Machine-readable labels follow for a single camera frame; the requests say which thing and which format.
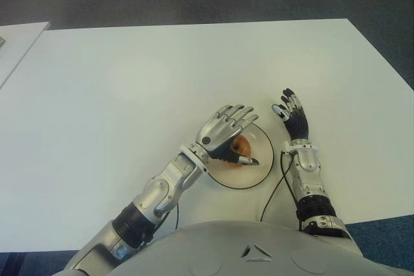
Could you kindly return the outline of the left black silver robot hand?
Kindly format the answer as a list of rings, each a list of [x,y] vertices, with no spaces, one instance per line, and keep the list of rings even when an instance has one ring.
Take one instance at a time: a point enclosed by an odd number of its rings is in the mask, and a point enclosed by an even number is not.
[[[221,107],[201,127],[195,143],[214,160],[259,165],[257,159],[241,155],[231,148],[233,141],[259,118],[253,110],[253,107],[241,104]]]

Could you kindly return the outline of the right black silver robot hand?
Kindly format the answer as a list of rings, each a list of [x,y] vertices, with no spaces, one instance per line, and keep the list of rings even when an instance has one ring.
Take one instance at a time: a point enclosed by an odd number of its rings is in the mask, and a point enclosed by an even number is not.
[[[273,104],[272,111],[283,121],[291,140],[308,140],[309,124],[300,99],[289,88],[283,90],[282,104]]]

